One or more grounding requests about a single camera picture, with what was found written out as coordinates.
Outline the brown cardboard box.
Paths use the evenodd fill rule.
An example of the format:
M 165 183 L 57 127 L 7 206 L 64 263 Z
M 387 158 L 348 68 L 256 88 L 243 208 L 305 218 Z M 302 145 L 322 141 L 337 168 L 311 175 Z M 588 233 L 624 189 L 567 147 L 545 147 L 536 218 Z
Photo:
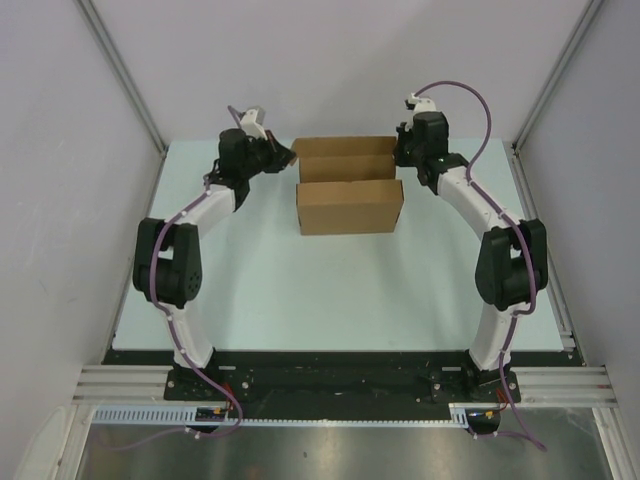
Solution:
M 395 231 L 404 205 L 393 136 L 302 137 L 296 207 L 304 236 Z

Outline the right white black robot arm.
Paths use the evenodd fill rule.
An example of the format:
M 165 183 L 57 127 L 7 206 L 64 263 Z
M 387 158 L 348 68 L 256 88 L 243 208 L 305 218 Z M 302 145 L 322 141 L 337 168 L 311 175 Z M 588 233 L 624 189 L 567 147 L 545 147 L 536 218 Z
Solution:
M 453 207 L 480 240 L 474 281 L 483 308 L 461 388 L 469 399 L 484 401 L 506 375 L 519 318 L 532 313 L 548 284 L 546 227 L 538 219 L 514 220 L 471 178 L 470 163 L 449 151 L 443 113 L 415 113 L 396 131 L 395 164 L 415 168 L 419 183 Z

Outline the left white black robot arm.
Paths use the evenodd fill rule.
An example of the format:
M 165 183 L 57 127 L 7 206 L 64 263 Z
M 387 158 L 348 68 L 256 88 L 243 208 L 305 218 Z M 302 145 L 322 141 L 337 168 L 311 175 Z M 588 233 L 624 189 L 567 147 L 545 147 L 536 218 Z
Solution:
M 185 385 L 199 399 L 214 397 L 221 387 L 220 374 L 207 366 L 214 347 L 191 307 L 204 279 L 201 240 L 243 205 L 251 179 L 262 173 L 277 174 L 295 159 L 295 152 L 269 130 L 225 130 L 219 136 L 218 158 L 203 177 L 201 193 L 172 217 L 146 217 L 138 225 L 134 288 L 165 319 L 174 360 L 192 368 Z

